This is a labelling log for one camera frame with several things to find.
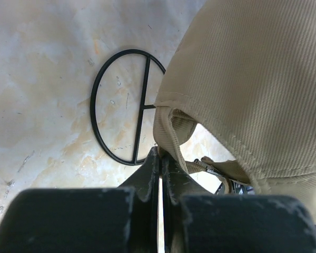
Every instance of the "black wire frame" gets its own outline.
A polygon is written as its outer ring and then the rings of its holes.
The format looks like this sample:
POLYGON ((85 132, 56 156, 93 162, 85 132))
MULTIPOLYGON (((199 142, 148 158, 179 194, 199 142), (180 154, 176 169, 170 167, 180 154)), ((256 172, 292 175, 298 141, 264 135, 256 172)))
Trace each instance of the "black wire frame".
POLYGON ((140 137, 141 137, 141 131, 142 131, 142 123, 143 123, 143 115, 144 115, 144 110, 146 109, 154 109, 155 106, 152 104, 145 105, 145 97, 146 97, 146 90, 147 90, 147 81, 149 79, 149 70, 150 70, 150 62, 153 61, 159 69, 165 74, 165 68, 164 66, 160 63, 160 61, 155 58, 152 54, 143 51, 143 50, 138 50, 138 49, 128 49, 128 50, 123 50, 115 55, 111 56, 109 60, 107 60, 104 65, 101 67, 99 73, 97 74, 97 77, 95 79, 92 91, 91 91, 91 98, 90 98, 90 118, 91 118, 91 124, 92 124, 92 129, 94 131, 95 137, 97 139, 97 142, 100 144, 101 148, 115 161, 128 165, 128 166, 135 166, 135 165, 140 165, 144 162, 145 159, 138 160, 138 149, 139 149, 139 143, 140 143, 140 137), (104 143, 102 136, 100 134, 100 131, 98 129, 97 125, 97 118, 96 118, 96 97, 97 97, 97 91, 98 87, 100 86, 101 79, 105 73, 105 71, 108 69, 108 67, 116 61, 118 58, 128 55, 128 54, 139 54, 143 55, 146 57, 146 62, 145 62, 145 70, 144 70, 144 80, 143 80, 143 87, 142 87, 142 96, 141 96, 141 102, 140 102, 140 107, 139 107, 139 114, 138 114, 138 121, 137 121, 137 128, 136 128, 136 135, 135 135, 135 142, 133 146, 133 154, 132 154, 132 161, 126 161, 122 158, 119 158, 116 156, 111 150, 106 146, 104 143))

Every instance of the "orange stain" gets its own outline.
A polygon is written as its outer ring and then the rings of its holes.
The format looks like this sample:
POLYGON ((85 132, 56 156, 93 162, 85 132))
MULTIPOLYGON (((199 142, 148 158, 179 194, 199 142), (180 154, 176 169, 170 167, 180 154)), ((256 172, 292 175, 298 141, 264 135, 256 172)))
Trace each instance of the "orange stain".
POLYGON ((94 40, 94 45, 95 45, 95 53, 96 54, 99 54, 99 50, 98 50, 98 43, 97 43, 97 40, 94 40))

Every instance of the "beige marble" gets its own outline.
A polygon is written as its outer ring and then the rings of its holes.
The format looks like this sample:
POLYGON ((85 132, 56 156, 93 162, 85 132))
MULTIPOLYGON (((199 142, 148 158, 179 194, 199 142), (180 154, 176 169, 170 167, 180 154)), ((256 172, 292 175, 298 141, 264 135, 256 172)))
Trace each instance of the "beige marble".
MULTIPOLYGON (((93 81, 103 63, 126 48, 146 50, 167 67, 203 3, 0 0, 0 219, 24 189, 116 187, 135 171, 95 141, 88 107, 93 81)), ((125 159, 132 153, 143 69, 143 57, 119 59, 97 96, 102 137, 125 159)), ((147 103, 161 78, 152 65, 147 103)), ((153 115, 145 112, 140 158, 155 144, 153 115)), ((201 126, 182 150, 189 160, 231 158, 201 126)), ((212 191, 218 186, 208 175, 194 178, 212 191)))

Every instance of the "stitching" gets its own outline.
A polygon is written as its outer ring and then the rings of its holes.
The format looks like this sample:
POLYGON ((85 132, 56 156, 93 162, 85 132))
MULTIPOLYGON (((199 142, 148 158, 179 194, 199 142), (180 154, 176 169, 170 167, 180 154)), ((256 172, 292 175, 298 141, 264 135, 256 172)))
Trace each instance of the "stitching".
MULTIPOLYGON (((178 94, 178 95, 182 95, 182 96, 185 96, 189 99, 191 99, 192 101, 194 100, 191 96, 188 96, 188 95, 185 95, 185 94, 182 94, 182 93, 177 93, 177 92, 161 92, 161 93, 166 93, 166 94, 178 94)), ((174 100, 158 100, 158 102, 174 102, 174 103, 178 103, 178 104, 184 104, 183 102, 180 102, 180 101, 174 101, 174 100)), ((199 105, 201 105, 202 107, 204 107, 205 109, 208 109, 208 110, 211 110, 209 109, 207 106, 199 103, 199 105)), ((257 159, 254 157, 253 153, 246 147, 245 144, 243 144, 237 137, 236 135, 233 133, 233 131, 231 131, 227 125, 225 125, 219 118, 215 118, 216 120, 218 120, 220 122, 220 124, 222 124, 229 132, 231 132, 233 134, 233 137, 232 138, 236 138, 236 141, 241 144, 241 147, 245 150, 247 150, 248 154, 252 157, 253 160, 255 160, 257 163, 259 163, 257 161, 257 159)))
POLYGON ((297 184, 297 183, 302 183, 302 182, 307 182, 307 181, 310 181, 311 178, 306 178, 306 179, 302 179, 302 180, 298 180, 298 181, 295 181, 295 182, 270 182, 269 184, 271 184, 272 186, 277 186, 279 184, 297 184))
POLYGON ((173 119, 173 109, 172 108, 169 108, 169 113, 168 113, 168 126, 171 128, 171 134, 170 134, 170 138, 172 139, 172 147, 175 147, 174 143, 173 143, 173 135, 175 135, 176 137, 176 140, 177 140, 177 149, 175 149, 175 154, 176 154, 176 157, 177 157, 177 161, 180 165, 180 167, 188 174, 189 173, 189 170, 187 168, 187 165, 186 165, 186 161, 185 159, 183 158, 183 154, 181 153, 181 150, 180 150, 180 141, 178 139, 178 137, 176 136, 176 133, 175 133, 175 129, 173 127, 173 123, 172 123, 172 119, 173 119))
MULTIPOLYGON (((182 94, 182 93, 177 93, 177 92, 161 92, 161 93, 166 93, 166 94, 177 94, 177 95, 181 95, 181 96, 185 96, 185 97, 187 97, 187 98, 189 98, 189 99, 191 99, 191 100, 194 100, 194 98, 192 98, 191 96, 188 96, 188 95, 185 95, 185 94, 182 94)), ((175 101, 175 100, 158 100, 158 102, 173 102, 173 103, 178 103, 178 104, 185 104, 185 103, 183 103, 183 102, 181 102, 181 101, 175 101)), ((204 107, 205 109, 207 109, 207 110, 211 110, 211 109, 209 109, 208 107, 206 107, 205 105, 203 105, 203 104, 201 104, 201 103, 198 103, 199 105, 201 105, 202 107, 204 107)), ((259 164, 259 161, 254 157, 254 155, 253 155, 253 153, 247 148, 247 146, 242 142, 242 141, 240 141, 237 137, 236 137, 236 135, 233 133, 233 131, 231 130, 231 129, 229 129, 228 127, 227 127, 227 125, 226 124, 224 124, 219 118, 217 118, 217 117, 215 117, 215 119, 217 120, 217 121, 219 121, 219 123, 221 124, 221 125, 223 125, 230 133, 232 133, 232 139, 236 139, 236 142, 237 143, 239 143, 240 145, 241 145, 241 147, 244 149, 244 150, 246 150, 247 151, 247 153, 252 157, 252 159, 254 160, 254 161, 256 161, 258 164, 259 164)), ((234 150, 235 151, 235 149, 231 146, 231 145, 229 145, 226 141, 224 141, 225 142, 225 144, 227 145, 227 146, 229 146, 232 150, 234 150)), ((312 167, 314 167, 314 166, 316 166, 316 163, 315 164, 313 164, 313 165, 311 165, 311 166, 308 166, 308 167, 306 167, 306 166, 301 166, 301 167, 297 167, 297 168, 288 168, 288 169, 283 169, 283 170, 280 170, 280 171, 276 171, 276 172, 281 172, 281 171, 287 171, 287 170, 300 170, 300 169, 309 169, 309 168, 312 168, 312 167)))
POLYGON ((191 133, 191 131, 192 131, 192 129, 194 130, 195 129, 195 127, 196 127, 196 125, 197 125, 197 122, 195 122, 194 121, 194 123, 192 123, 192 125, 191 125, 191 127, 190 127, 190 130, 188 131, 188 133, 187 133, 187 137, 188 137, 188 140, 190 139, 190 133, 191 133))

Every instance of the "corduroy fabric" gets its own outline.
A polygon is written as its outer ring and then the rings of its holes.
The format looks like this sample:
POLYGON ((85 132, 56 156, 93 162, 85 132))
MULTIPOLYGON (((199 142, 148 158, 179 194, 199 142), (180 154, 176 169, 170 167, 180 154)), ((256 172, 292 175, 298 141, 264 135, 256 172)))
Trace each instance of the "corduroy fabric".
POLYGON ((200 123, 256 193, 297 197, 316 222, 316 0, 209 0, 155 105, 155 140, 185 171, 200 123))

